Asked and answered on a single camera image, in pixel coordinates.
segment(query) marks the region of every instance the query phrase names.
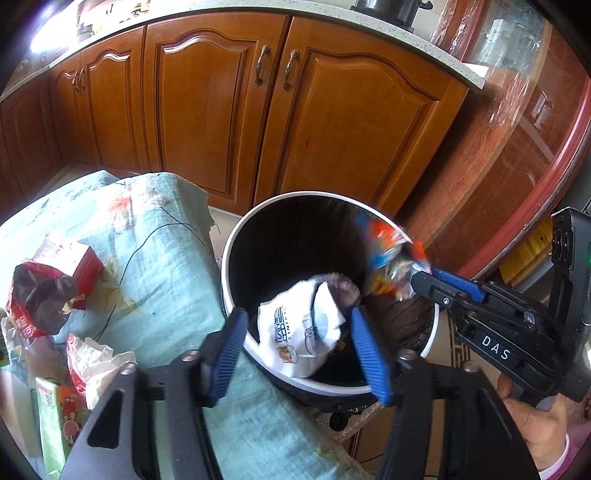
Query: colorful plastic wrapper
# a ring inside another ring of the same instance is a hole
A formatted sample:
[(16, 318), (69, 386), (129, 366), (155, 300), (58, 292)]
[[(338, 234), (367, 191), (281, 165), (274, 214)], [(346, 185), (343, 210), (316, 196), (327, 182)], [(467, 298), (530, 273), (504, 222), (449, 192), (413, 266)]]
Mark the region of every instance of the colorful plastic wrapper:
[(431, 273), (423, 246), (409, 241), (400, 228), (365, 213), (357, 217), (356, 224), (365, 236), (369, 254), (365, 294), (397, 300), (412, 298), (413, 275), (420, 271)]
[(14, 269), (7, 309), (25, 337), (57, 335), (77, 295), (73, 277), (49, 265), (26, 261)]

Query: wooden cabinet door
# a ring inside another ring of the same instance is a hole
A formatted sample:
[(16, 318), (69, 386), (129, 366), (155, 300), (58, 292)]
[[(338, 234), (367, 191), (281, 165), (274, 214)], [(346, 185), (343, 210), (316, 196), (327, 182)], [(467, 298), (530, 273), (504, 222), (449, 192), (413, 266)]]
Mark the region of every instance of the wooden cabinet door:
[(27, 200), (61, 169), (49, 101), (48, 74), (19, 88), (1, 104), (10, 163)]
[(61, 157), (66, 165), (80, 164), (82, 168), (95, 165), (88, 154), (88, 139), (80, 125), (80, 54), (59, 63), (49, 71), (51, 111)]
[[(296, 50), (288, 87), (285, 68)], [(325, 190), (395, 214), (467, 90), (407, 46), (295, 18), (267, 118), (255, 204), (282, 192)]]
[(0, 225), (26, 204), (8, 156), (0, 122)]
[(80, 122), (86, 151), (118, 176), (150, 171), (142, 113), (144, 27), (80, 53)]
[[(246, 12), (148, 26), (144, 106), (154, 171), (206, 189), (214, 207), (238, 214), (250, 208), (265, 104), (286, 30), (285, 15)], [(264, 45), (269, 51), (261, 56)]]

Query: black pot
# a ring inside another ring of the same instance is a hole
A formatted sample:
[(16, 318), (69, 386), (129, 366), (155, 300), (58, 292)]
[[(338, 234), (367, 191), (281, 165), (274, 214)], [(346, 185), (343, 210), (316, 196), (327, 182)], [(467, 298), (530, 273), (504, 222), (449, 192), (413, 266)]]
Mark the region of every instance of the black pot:
[(431, 10), (433, 4), (423, 0), (357, 0), (351, 10), (371, 15), (413, 32), (412, 24), (419, 8)]

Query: plastic wrap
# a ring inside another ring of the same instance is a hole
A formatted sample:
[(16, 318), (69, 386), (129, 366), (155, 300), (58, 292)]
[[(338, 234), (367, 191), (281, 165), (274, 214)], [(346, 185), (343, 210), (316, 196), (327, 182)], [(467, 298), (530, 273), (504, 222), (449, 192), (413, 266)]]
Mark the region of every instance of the plastic wrap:
[(369, 252), (365, 293), (396, 300), (411, 299), (412, 276), (431, 271), (422, 245), (411, 243), (401, 230), (365, 213), (358, 215), (356, 224), (363, 232)]
[(26, 337), (17, 328), (12, 315), (1, 320), (10, 370), (19, 380), (35, 387), (35, 377), (64, 383), (68, 378), (66, 359), (57, 350), (51, 336)]
[(57, 335), (70, 317), (77, 295), (73, 277), (27, 261), (14, 269), (7, 308), (25, 337)]

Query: crumpled plastic bag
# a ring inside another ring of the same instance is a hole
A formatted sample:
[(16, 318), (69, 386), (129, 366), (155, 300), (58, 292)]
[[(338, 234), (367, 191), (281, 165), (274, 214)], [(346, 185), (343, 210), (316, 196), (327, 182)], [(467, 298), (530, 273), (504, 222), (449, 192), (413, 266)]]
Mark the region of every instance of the crumpled plastic bag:
[(7, 308), (25, 337), (57, 335), (78, 296), (78, 283), (60, 270), (34, 261), (17, 265)]
[(96, 407), (121, 365), (135, 362), (133, 352), (114, 356), (111, 347), (100, 345), (92, 338), (82, 341), (72, 334), (68, 335), (66, 354), (70, 377), (78, 393), (86, 399), (89, 410)]
[(359, 289), (340, 274), (296, 283), (258, 310), (259, 354), (271, 369), (305, 378), (336, 347), (346, 321), (343, 311), (359, 302)]
[(0, 321), (8, 351), (10, 370), (22, 382), (35, 388), (35, 377), (63, 384), (68, 378), (66, 359), (51, 336), (29, 338), (17, 328), (13, 315)]

